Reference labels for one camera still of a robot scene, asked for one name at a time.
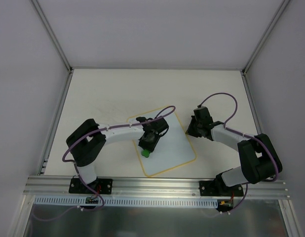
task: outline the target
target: gray wall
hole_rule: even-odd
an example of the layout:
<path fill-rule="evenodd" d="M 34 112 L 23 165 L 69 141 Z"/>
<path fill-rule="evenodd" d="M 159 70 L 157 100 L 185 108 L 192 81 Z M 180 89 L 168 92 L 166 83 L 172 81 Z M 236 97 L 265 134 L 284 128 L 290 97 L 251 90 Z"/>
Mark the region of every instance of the gray wall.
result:
<path fill-rule="evenodd" d="M 242 69 L 282 0 L 39 0 L 72 66 Z"/>
<path fill-rule="evenodd" d="M 34 174 L 67 72 L 28 0 L 0 0 L 0 237 Z"/>
<path fill-rule="evenodd" d="M 305 0 L 293 0 L 248 73 L 305 235 Z"/>

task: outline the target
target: aluminum frame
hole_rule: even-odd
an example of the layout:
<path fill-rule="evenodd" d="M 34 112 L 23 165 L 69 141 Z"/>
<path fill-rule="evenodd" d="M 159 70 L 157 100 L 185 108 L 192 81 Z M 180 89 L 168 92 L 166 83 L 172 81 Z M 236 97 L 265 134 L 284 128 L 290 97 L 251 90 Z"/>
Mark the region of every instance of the aluminum frame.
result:
<path fill-rule="evenodd" d="M 38 0 L 30 0 L 34 9 L 36 10 L 40 21 L 44 25 L 50 39 L 53 42 L 55 49 L 61 57 L 65 67 L 67 68 L 69 75 L 66 80 L 64 90 L 60 96 L 58 108 L 55 113 L 51 129 L 49 131 L 48 139 L 46 141 L 43 154 L 41 157 L 41 164 L 38 168 L 37 176 L 30 176 L 24 189 L 24 197 L 18 211 L 18 218 L 13 225 L 14 231 L 11 236 L 21 237 L 23 236 L 28 218 L 31 213 L 32 205 L 35 199 L 35 195 L 63 195 L 70 196 L 68 193 L 68 187 L 71 180 L 71 176 L 44 176 L 44 165 L 48 161 L 48 156 L 51 150 L 51 146 L 55 137 L 56 129 L 59 123 L 63 105 L 69 90 L 71 78 L 73 75 L 73 68 L 68 62 L 65 53 L 63 52 L 55 33 L 53 32 L 47 17 L 45 16 Z M 286 10 L 290 0 L 283 0 L 278 10 L 276 11 L 271 22 L 267 26 L 264 34 L 259 40 L 254 52 L 250 56 L 248 63 L 243 69 L 242 78 L 249 100 L 252 115 L 255 121 L 256 129 L 260 133 L 263 128 L 259 122 L 259 118 L 255 109 L 255 105 L 250 93 L 250 87 L 246 78 L 246 73 L 250 66 L 253 64 L 255 58 L 262 50 L 266 40 L 270 36 L 270 33 L 274 29 L 278 20 Z M 154 198 L 201 198 L 199 195 L 198 181 L 199 180 L 211 180 L 211 179 L 161 179 L 161 178 L 113 178 L 114 188 L 112 196 L 119 197 L 154 197 Z M 277 199 L 281 207 L 285 226 L 290 237 L 302 236 L 301 229 L 297 222 L 295 212 L 290 200 L 288 189 L 284 181 L 276 181 L 275 183 L 259 183 L 255 185 L 249 184 L 248 199 Z"/>

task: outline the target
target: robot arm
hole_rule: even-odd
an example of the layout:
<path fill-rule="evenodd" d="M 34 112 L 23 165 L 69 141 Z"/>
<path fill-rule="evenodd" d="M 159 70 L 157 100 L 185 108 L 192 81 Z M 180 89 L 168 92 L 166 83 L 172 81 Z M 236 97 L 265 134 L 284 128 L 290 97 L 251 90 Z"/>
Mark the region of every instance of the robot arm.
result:
<path fill-rule="evenodd" d="M 186 134 L 221 142 L 239 152 L 241 166 L 218 174 L 213 181 L 212 187 L 219 190 L 222 195 L 229 187 L 244 183 L 256 184 L 275 174 L 270 158 L 256 141 L 225 129 L 220 121 L 213 122 L 206 107 L 199 106 L 194 110 L 194 116 Z M 254 137 L 267 147 L 276 162 L 278 171 L 281 172 L 282 164 L 269 137 L 265 134 Z"/>
<path fill-rule="evenodd" d="M 138 117 L 136 120 L 138 122 L 145 122 L 151 120 L 151 118 Z M 86 120 L 67 138 L 66 143 L 68 147 L 85 134 L 100 128 L 106 128 L 106 125 L 97 124 L 94 119 Z M 94 160 L 104 145 L 124 140 L 139 140 L 138 145 L 145 151 L 148 157 L 149 153 L 154 151 L 160 137 L 164 135 L 164 131 L 166 132 L 168 129 L 169 125 L 164 118 L 139 126 L 107 129 L 93 134 L 90 139 L 83 139 L 71 150 L 71 154 L 74 157 L 82 179 L 86 184 L 90 184 L 97 179 Z"/>

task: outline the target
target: black mounting bracket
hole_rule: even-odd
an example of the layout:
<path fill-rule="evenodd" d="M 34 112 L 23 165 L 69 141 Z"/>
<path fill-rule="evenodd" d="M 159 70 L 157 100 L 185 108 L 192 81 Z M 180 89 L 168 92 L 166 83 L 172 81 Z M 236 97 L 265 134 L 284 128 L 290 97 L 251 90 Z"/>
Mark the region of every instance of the black mounting bracket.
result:
<path fill-rule="evenodd" d="M 92 183 L 88 184 L 90 188 L 99 191 L 99 194 L 112 193 L 113 179 L 99 179 L 97 178 Z M 69 185 L 70 194 L 93 194 L 85 185 L 82 184 L 79 178 L 72 178 Z"/>
<path fill-rule="evenodd" d="M 235 185 L 224 190 L 224 193 L 219 192 L 218 189 L 213 189 L 210 185 L 213 184 L 213 181 L 199 181 L 200 195 L 202 197 L 218 196 L 218 197 L 231 197 L 232 194 L 234 197 L 243 197 L 243 188 L 242 186 Z"/>

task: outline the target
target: metal extrusion bar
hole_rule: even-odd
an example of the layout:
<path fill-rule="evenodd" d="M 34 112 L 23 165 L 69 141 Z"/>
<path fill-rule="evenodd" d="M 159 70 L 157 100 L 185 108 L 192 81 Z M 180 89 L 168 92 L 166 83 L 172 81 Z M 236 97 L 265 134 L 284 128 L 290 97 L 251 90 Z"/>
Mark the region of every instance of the metal extrusion bar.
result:
<path fill-rule="evenodd" d="M 281 5 L 277 9 L 276 13 L 274 14 L 273 18 L 271 19 L 270 23 L 268 24 L 266 30 L 264 31 L 261 39 L 259 40 L 255 50 L 251 54 L 246 66 L 244 68 L 244 74 L 245 75 L 247 74 L 249 68 L 251 67 L 251 65 L 255 61 L 256 57 L 258 56 L 259 52 L 261 51 L 262 47 L 264 46 L 266 40 L 270 36 L 270 34 L 271 34 L 272 30 L 274 29 L 276 23 L 278 22 L 280 17 L 283 15 L 283 13 L 284 13 L 286 7 L 288 6 L 288 4 L 290 3 L 290 1 L 291 0 L 283 0 Z"/>
<path fill-rule="evenodd" d="M 34 203 L 35 196 L 26 195 L 23 198 L 20 212 L 15 218 L 15 223 L 12 226 L 12 232 L 8 236 L 12 237 L 22 237 L 26 231 L 26 225 L 32 210 L 32 205 Z"/>
<path fill-rule="evenodd" d="M 279 200 L 279 204 L 282 211 L 282 216 L 286 226 L 286 230 L 289 237 L 302 237 L 301 228 L 297 222 L 297 218 L 294 213 L 292 201 Z"/>
<path fill-rule="evenodd" d="M 218 68 L 218 67 L 162 67 L 162 66 L 127 66 L 127 67 L 122 67 L 122 66 L 102 66 L 102 67 L 88 67 L 88 66 L 72 66 L 72 69 L 138 69 L 138 70 L 193 70 L 193 71 L 200 71 L 200 70 L 211 70 L 211 71 L 241 71 L 242 68 Z"/>
<path fill-rule="evenodd" d="M 52 40 L 52 42 L 53 42 L 53 44 L 56 48 L 56 51 L 58 52 L 58 54 L 61 57 L 63 63 L 65 64 L 65 67 L 67 68 L 68 72 L 71 72 L 72 68 L 71 68 L 71 66 L 68 62 L 68 59 L 65 56 L 65 53 L 64 53 L 63 49 L 61 48 L 61 46 L 59 44 L 59 41 L 57 40 L 56 35 L 55 35 L 53 29 L 51 28 L 50 23 L 48 22 L 48 19 L 45 16 L 40 3 L 38 2 L 38 0 L 30 0 L 30 1 L 31 1 L 35 11 L 37 12 L 42 24 L 44 25 L 50 39 Z"/>
<path fill-rule="evenodd" d="M 242 77 L 243 85 L 245 87 L 245 91 L 246 91 L 247 98 L 248 98 L 248 101 L 249 101 L 251 114 L 252 114 L 253 120 L 254 120 L 255 125 L 256 125 L 256 129 L 257 129 L 257 132 L 260 134 L 260 133 L 262 133 L 263 129 L 262 129 L 261 123 L 259 121 L 259 117 L 258 117 L 258 114 L 257 114 L 255 103 L 254 103 L 253 98 L 252 98 L 252 94 L 250 92 L 248 80 L 243 73 L 241 73 L 241 77 Z"/>
<path fill-rule="evenodd" d="M 48 160 L 49 153 L 50 153 L 50 150 L 52 148 L 53 141 L 54 141 L 54 138 L 55 138 L 55 135 L 56 135 L 57 126 L 58 126 L 58 123 L 59 123 L 60 115 L 61 115 L 63 107 L 64 107 L 64 103 L 65 103 L 66 96 L 67 96 L 67 93 L 68 93 L 68 90 L 69 90 L 70 82 L 72 80 L 72 76 L 73 76 L 73 72 L 71 72 L 67 76 L 67 79 L 66 79 L 66 82 L 65 82 L 65 85 L 64 85 L 64 89 L 63 89 L 62 94 L 60 96 L 60 99 L 59 99 L 59 102 L 58 102 L 58 105 L 57 105 L 57 110 L 56 110 L 55 116 L 53 118 L 53 122 L 52 122 L 52 125 L 51 125 L 51 128 L 50 128 L 50 131 L 48 133 L 48 139 L 47 139 L 47 142 L 45 143 L 45 147 L 43 149 L 42 161 L 40 163 L 40 166 L 38 167 L 39 168 L 38 175 L 44 173 L 45 167 L 47 165 L 47 160 Z"/>
<path fill-rule="evenodd" d="M 25 195 L 66 195 L 72 176 L 30 176 L 24 189 Z M 112 196 L 134 198 L 201 198 L 200 180 L 169 178 L 112 178 Z M 290 199 L 285 182 L 248 185 L 248 199 Z M 224 197 L 202 197 L 222 199 Z"/>
<path fill-rule="evenodd" d="M 153 197 L 102 197 L 105 206 L 128 207 L 187 207 L 187 208 L 217 208 L 216 199 L 206 198 L 153 198 Z M 99 202 L 90 203 L 90 197 L 82 196 L 48 196 L 36 195 L 34 204 L 66 205 L 66 206 L 94 206 Z"/>

